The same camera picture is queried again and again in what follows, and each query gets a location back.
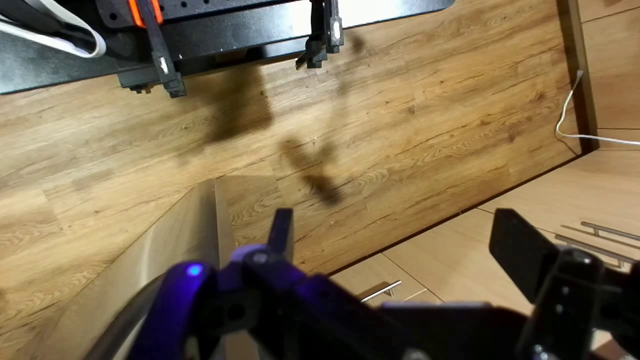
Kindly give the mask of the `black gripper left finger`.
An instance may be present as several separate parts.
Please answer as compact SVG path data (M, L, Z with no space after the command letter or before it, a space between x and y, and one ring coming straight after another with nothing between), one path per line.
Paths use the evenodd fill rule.
M274 212L265 248L272 259L292 260L292 252L294 252L294 210L292 208L277 208Z

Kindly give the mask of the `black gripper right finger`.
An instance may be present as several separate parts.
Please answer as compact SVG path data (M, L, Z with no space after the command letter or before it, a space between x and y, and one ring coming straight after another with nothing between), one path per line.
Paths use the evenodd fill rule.
M497 208L491 220L489 255L524 295L535 302L557 248L512 208Z

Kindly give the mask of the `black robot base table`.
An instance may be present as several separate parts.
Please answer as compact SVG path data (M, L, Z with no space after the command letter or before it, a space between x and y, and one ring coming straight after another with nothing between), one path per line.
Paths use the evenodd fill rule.
M453 0L338 0L341 35L445 10ZM162 35L181 80L242 63L304 53L310 0L160 0ZM158 82L128 0L1 0L0 95L114 75L131 92Z

